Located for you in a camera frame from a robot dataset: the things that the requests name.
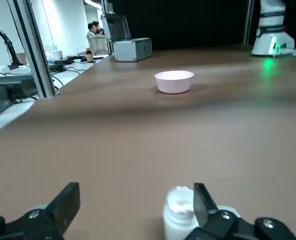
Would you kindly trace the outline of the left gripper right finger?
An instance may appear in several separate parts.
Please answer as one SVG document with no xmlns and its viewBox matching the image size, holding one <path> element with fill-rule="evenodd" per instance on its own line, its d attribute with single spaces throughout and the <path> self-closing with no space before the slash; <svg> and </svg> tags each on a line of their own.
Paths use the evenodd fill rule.
<svg viewBox="0 0 296 240">
<path fill-rule="evenodd" d="M 230 210 L 219 210 L 202 183 L 194 184 L 193 210 L 199 226 L 186 237 L 189 240 L 296 240 L 277 219 L 259 217 L 250 224 Z"/>
</svg>

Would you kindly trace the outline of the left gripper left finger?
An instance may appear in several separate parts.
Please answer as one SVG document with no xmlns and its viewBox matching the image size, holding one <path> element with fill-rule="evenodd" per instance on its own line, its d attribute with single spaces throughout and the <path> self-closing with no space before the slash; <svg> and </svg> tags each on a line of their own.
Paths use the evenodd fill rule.
<svg viewBox="0 0 296 240">
<path fill-rule="evenodd" d="M 6 222 L 0 216 L 0 240 L 62 240 L 80 209 L 80 185 L 68 183 L 44 208 Z"/>
</svg>

